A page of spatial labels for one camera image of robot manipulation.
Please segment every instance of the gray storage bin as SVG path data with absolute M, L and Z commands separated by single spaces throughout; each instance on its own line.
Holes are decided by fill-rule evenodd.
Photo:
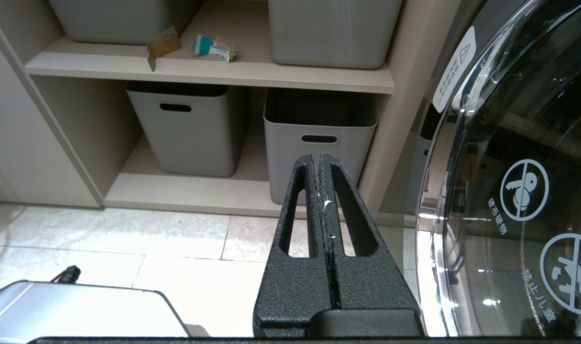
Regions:
M 203 0 L 50 0 L 76 42 L 146 44 L 172 26 L 182 32 Z
M 379 68 L 402 0 L 269 0 L 273 60 Z
M 249 119 L 246 88 L 133 81 L 127 93 L 162 170 L 234 174 Z
M 371 94 L 353 92 L 271 88 L 263 118 L 275 203 L 284 200 L 295 161 L 308 153 L 336 155 L 356 183 L 377 125 Z

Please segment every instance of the shelf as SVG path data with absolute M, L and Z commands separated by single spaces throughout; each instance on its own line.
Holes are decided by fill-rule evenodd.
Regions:
M 219 35 L 238 47 L 225 63 L 191 51 L 196 33 Z M 157 59 L 151 72 L 146 47 L 76 43 L 68 37 L 48 46 L 26 64 L 32 75 L 118 80 L 170 81 L 263 87 L 327 89 L 391 94 L 387 65 L 376 70 L 280 65 L 271 59 L 266 1 L 208 0 L 183 32 L 183 48 Z
M 111 186 L 104 205 L 166 211 L 190 211 L 277 217 L 282 206 L 269 196 L 264 128 L 253 119 L 240 163 L 228 178 L 188 176 L 161 170 L 146 137 L 142 137 Z M 306 217 L 297 206 L 297 218 Z

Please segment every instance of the wooden shelving unit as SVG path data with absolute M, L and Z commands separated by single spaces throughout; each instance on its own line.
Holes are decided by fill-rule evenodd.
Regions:
M 196 33 L 219 35 L 239 49 L 233 63 L 191 52 Z M 145 46 L 76 43 L 63 37 L 29 61 L 32 75 L 329 89 L 391 94 L 387 65 L 376 70 L 279 65 L 271 59 L 266 1 L 209 0 L 181 35 L 183 48 L 157 59 L 151 72 Z
M 266 0 L 207 0 L 182 32 L 183 48 L 157 59 L 154 72 L 145 46 L 71 41 L 46 0 L 0 1 L 0 47 L 98 205 L 263 216 L 281 209 L 269 198 L 262 98 L 253 98 L 234 176 L 168 174 L 142 137 L 124 81 L 252 86 L 253 95 L 261 87 L 371 93 L 379 124 L 358 186 L 377 217 L 459 2 L 404 0 L 386 63 L 375 70 L 274 63 Z M 192 54 L 196 33 L 234 42 L 236 61 Z
M 240 163 L 229 178 L 163 172 L 148 140 L 142 137 L 105 196 L 104 205 L 278 216 L 282 207 L 273 203 L 269 196 L 262 121 L 252 121 Z M 297 218 L 306 217 L 305 207 L 298 206 L 295 214 Z

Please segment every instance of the cabinet side panel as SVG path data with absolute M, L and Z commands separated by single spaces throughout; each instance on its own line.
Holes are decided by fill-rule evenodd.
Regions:
M 395 92 L 376 100 L 380 124 L 359 190 L 372 214 L 382 205 L 411 124 L 428 87 L 460 0 L 406 0 L 388 59 Z
M 126 81 L 32 78 L 93 183 L 105 196 L 143 133 L 124 91 Z
M 0 28 L 23 65 L 65 35 L 48 0 L 0 0 Z
M 98 206 L 1 50 L 0 174 L 17 201 Z

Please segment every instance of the bin handle hole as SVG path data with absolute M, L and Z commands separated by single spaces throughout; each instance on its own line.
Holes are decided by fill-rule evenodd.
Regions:
M 307 143 L 336 143 L 337 138 L 330 135 L 303 135 L 301 141 Z
M 184 104 L 166 104 L 163 103 L 159 105 L 162 110 L 165 111 L 180 111 L 180 112 L 190 112 L 192 111 L 192 107 Z

